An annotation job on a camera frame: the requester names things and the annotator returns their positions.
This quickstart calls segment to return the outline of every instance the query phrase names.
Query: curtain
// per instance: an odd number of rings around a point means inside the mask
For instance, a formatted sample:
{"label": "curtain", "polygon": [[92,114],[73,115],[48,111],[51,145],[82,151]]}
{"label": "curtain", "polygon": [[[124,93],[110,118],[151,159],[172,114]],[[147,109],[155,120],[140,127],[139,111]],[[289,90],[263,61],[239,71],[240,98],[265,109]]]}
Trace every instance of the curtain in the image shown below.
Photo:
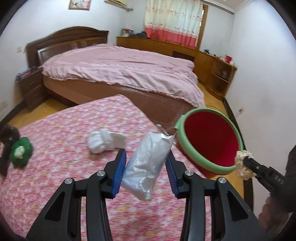
{"label": "curtain", "polygon": [[202,8],[200,0],[148,0],[145,13],[147,36],[195,48]]}

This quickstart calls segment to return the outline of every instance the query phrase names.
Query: red cup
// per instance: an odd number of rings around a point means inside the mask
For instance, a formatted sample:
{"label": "red cup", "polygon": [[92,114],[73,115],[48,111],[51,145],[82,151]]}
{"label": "red cup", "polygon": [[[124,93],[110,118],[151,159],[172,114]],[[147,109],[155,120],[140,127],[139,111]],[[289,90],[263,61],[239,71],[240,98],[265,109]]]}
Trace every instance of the red cup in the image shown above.
{"label": "red cup", "polygon": [[225,57],[225,62],[226,62],[226,63],[230,63],[231,60],[232,60],[232,57],[226,55],[226,57]]}

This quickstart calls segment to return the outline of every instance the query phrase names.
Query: framed picture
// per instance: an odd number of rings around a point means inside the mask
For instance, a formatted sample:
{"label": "framed picture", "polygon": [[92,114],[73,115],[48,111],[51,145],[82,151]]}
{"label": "framed picture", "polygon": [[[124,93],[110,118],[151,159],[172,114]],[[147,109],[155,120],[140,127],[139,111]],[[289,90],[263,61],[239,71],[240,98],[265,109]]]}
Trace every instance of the framed picture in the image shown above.
{"label": "framed picture", "polygon": [[70,0],[69,9],[89,10],[91,0]]}

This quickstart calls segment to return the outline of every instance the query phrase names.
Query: air conditioner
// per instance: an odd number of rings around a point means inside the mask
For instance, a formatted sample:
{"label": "air conditioner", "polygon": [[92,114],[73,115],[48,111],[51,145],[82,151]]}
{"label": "air conditioner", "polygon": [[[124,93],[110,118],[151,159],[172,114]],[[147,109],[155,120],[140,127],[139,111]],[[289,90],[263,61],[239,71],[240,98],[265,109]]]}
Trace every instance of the air conditioner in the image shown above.
{"label": "air conditioner", "polygon": [[104,0],[104,2],[126,9],[127,0]]}

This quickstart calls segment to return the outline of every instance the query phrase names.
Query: pink floral tablecloth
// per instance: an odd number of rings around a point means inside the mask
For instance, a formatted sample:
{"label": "pink floral tablecloth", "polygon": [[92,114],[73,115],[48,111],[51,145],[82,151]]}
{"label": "pink floral tablecloth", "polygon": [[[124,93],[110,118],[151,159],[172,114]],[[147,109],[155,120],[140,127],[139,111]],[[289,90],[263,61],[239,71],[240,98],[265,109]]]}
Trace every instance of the pink floral tablecloth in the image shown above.
{"label": "pink floral tablecloth", "polygon": [[[115,151],[92,154],[87,139],[92,131],[107,128],[127,135],[128,159],[154,124],[122,95],[96,100],[65,109],[20,129],[34,146],[32,158],[24,169],[9,167],[0,184],[0,210],[11,228],[26,236],[34,220],[68,177],[81,180],[103,169],[114,160]],[[203,177],[175,147],[176,160]],[[87,240],[85,200],[81,212],[82,240]],[[120,188],[113,200],[106,200],[114,241],[179,240],[185,200],[177,200],[170,187],[166,169],[157,179],[153,200],[143,202]],[[206,199],[206,240],[211,239],[210,201]]]}

